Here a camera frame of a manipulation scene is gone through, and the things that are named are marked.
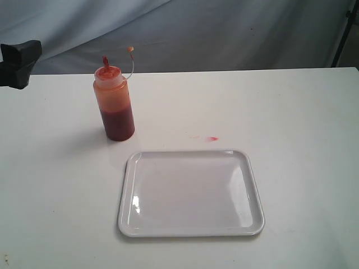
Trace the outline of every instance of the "tray rim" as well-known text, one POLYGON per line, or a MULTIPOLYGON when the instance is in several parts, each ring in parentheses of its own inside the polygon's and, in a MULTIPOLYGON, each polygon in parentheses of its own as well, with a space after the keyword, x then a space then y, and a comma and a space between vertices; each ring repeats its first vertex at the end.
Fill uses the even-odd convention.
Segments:
POLYGON ((121 198, 120 198, 120 205, 119 205, 119 210, 118 210, 118 228, 121 231, 121 233, 125 236, 128 237, 132 237, 132 238, 165 238, 165 237, 212 237, 212 236, 253 236, 253 235, 257 235, 259 233, 262 232, 263 228, 265 226, 265 216, 264 216, 264 212, 263 212, 263 207, 262 207, 262 203, 260 201, 260 197, 259 197, 259 193, 258 193, 258 188, 257 188, 257 184, 256 184, 256 180, 253 174, 253 169, 252 169, 252 165, 251 165, 251 161, 248 157, 248 155, 239 150, 239 149, 211 149, 211 150, 148 150, 148 151, 136 151, 133 154, 131 154, 131 156, 127 159, 126 161, 126 166, 125 166, 125 173, 124 173, 124 177, 123 177, 123 182, 122 182, 122 191, 121 191, 121 198), (247 166, 249 168, 250 171, 250 178, 251 178, 251 183, 253 185, 253 190, 254 190, 254 195, 256 198, 256 202, 258 204, 258 210, 260 213, 260 217, 261 217, 261 223, 260 226, 255 229, 255 230, 249 230, 249 231, 243 231, 246 230, 248 228, 226 228, 226 232, 221 232, 221 233, 206 233, 206 234, 196 234, 196 235, 191 235, 191 234, 175 234, 175 233, 163 233, 161 235, 155 235, 155 234, 141 234, 141 233, 133 233, 129 228, 129 226, 122 221, 122 217, 123 217, 123 210, 124 210, 124 201, 126 198, 126 187, 128 184, 128 177, 130 175, 130 165, 131 165, 131 161, 138 155, 138 154, 147 154, 147 153, 199 153, 199 152, 226 152, 226 151, 231 151, 231 152, 237 152, 241 155, 243 155, 246 159, 246 163, 247 166))

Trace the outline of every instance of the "sauce bottle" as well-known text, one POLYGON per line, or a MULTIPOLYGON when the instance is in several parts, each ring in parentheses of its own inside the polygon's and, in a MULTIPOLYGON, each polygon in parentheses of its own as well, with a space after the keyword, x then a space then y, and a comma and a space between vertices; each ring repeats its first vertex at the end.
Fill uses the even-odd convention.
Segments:
POLYGON ((94 90, 106 135, 114 141, 129 139, 135 132, 127 79, 118 67, 110 66, 104 56, 104 67, 95 72, 94 90))

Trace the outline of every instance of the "table surface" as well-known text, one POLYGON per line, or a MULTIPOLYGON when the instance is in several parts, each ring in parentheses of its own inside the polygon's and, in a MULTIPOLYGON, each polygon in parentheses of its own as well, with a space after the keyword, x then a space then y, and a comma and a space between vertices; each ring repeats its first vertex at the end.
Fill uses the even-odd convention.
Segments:
POLYGON ((121 143, 105 137, 93 78, 0 89, 0 268, 359 267, 355 68, 134 74, 136 132, 121 143), (248 154, 259 236, 121 235, 127 158, 187 149, 248 154))

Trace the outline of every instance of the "red sauce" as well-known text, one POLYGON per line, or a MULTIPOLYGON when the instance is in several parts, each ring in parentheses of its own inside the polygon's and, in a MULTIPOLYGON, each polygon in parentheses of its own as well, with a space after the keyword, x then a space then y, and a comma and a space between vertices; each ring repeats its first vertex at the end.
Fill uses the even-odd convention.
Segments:
POLYGON ((100 110, 100 112, 106 135, 111 140, 124 141, 129 139, 135 132, 131 105, 118 112, 106 112, 102 110, 100 110))

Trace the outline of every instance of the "rectangular tray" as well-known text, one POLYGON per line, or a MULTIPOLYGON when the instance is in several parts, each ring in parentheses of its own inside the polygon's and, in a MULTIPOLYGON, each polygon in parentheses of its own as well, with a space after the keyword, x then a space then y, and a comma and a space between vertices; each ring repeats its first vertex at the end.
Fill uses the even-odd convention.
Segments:
POLYGON ((258 234, 264 214, 248 157, 236 150, 133 154, 118 225, 131 237, 258 234))

